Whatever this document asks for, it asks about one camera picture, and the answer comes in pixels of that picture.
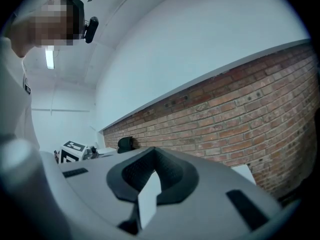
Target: white shirt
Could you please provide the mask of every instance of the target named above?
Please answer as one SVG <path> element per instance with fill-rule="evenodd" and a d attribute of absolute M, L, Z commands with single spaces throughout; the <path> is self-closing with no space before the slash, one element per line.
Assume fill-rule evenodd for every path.
<path fill-rule="evenodd" d="M 0 38 L 0 134 L 15 134 L 40 148 L 31 114 L 31 92 L 23 58 L 11 48 L 9 38 Z"/>

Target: ceiling light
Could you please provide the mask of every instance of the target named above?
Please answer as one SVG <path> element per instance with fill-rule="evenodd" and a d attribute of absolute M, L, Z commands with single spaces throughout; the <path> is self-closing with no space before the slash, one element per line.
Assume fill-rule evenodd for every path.
<path fill-rule="evenodd" d="M 45 49 L 45 60 L 46 60 L 46 66 L 49 70 L 55 69 L 55 60 L 54 60 L 54 47 L 48 46 L 48 48 Z"/>

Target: man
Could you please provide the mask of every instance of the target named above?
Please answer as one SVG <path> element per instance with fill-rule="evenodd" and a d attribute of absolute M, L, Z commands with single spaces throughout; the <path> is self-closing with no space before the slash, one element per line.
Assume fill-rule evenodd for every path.
<path fill-rule="evenodd" d="M 81 38 L 84 16 L 80 0 L 48 0 L 5 26 L 0 40 L 0 136 L 15 134 L 39 149 L 23 58 L 34 47 L 72 45 Z"/>

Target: headset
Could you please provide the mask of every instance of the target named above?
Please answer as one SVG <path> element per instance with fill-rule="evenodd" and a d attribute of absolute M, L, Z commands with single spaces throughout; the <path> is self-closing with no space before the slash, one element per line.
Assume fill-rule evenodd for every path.
<path fill-rule="evenodd" d="M 91 17 L 89 23 L 87 23 L 86 21 L 81 39 L 85 39 L 85 42 L 87 44 L 90 44 L 94 39 L 98 25 L 99 25 L 99 20 L 95 16 Z"/>

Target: white wall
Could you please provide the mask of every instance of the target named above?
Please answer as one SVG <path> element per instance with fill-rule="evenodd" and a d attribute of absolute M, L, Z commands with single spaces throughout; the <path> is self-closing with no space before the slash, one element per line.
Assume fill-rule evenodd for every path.
<path fill-rule="evenodd" d="M 96 88 L 97 130 L 307 38 L 285 0 L 166 0 L 128 32 L 106 65 Z"/>
<path fill-rule="evenodd" d="M 35 75 L 28 75 L 28 82 L 32 121 L 41 151 L 53 153 L 67 141 L 86 145 L 97 142 L 93 90 Z"/>

